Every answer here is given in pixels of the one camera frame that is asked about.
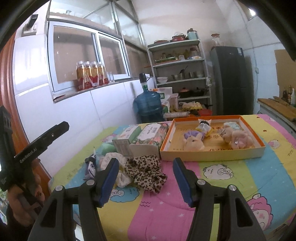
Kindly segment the person's left hand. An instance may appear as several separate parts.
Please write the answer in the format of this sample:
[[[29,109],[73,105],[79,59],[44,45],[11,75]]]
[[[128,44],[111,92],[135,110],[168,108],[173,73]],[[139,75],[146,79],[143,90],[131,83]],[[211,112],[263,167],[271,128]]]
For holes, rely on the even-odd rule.
[[[45,201],[45,195],[41,188],[41,178],[35,169],[33,169],[33,174],[36,187],[34,196],[39,202],[43,203]],[[13,217],[15,220],[24,227],[32,225],[35,220],[32,218],[31,214],[33,213],[34,209],[39,206],[37,202],[35,201],[34,203],[30,204],[25,197],[23,190],[17,185],[13,185],[8,190],[7,198],[13,211]]]

